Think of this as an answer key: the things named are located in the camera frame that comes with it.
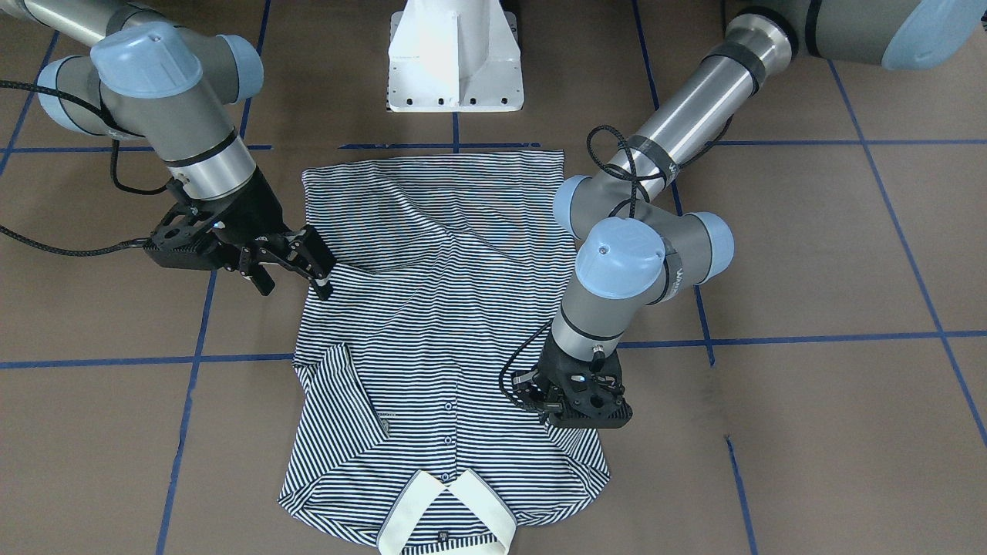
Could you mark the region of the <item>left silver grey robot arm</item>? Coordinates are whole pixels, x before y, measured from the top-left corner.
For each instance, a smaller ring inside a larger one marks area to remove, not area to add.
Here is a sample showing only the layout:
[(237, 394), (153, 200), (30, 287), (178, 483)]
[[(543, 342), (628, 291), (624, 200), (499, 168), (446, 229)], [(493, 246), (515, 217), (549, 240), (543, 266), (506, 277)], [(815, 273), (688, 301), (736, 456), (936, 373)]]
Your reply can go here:
[(635, 313), (722, 273), (733, 233), (711, 212), (652, 206), (712, 148), (734, 113), (799, 56), (886, 70), (924, 70), (952, 57), (985, 13), (983, 1), (748, 1), (723, 41), (592, 177), (567, 179), (554, 218), (582, 242), (574, 274), (529, 370), (504, 373), (503, 393), (559, 429), (628, 424), (616, 352)]

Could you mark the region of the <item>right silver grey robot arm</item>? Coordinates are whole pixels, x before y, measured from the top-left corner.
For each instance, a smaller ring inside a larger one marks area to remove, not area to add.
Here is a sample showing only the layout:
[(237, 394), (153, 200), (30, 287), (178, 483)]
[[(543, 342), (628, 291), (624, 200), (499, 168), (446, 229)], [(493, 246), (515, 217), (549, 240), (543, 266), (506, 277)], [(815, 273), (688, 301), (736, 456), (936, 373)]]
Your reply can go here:
[(279, 264), (330, 298), (334, 255), (313, 226), (285, 224), (225, 109), (261, 90), (250, 42), (197, 34), (134, 2), (4, 1), (2, 11), (89, 47), (53, 61), (31, 85), (54, 122), (114, 142), (146, 140), (170, 172), (165, 190), (177, 202), (150, 236), (120, 249), (140, 248), (161, 267), (236, 271), (263, 295), (275, 286), (268, 264)]

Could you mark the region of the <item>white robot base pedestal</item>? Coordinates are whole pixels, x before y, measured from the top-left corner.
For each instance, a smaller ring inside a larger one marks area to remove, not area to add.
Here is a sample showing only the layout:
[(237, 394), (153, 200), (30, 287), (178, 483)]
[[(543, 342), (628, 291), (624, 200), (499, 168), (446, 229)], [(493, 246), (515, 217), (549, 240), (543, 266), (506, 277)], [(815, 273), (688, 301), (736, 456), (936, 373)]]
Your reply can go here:
[(390, 18), (386, 102), (396, 113), (507, 113), (525, 95), (518, 9), (409, 1)]

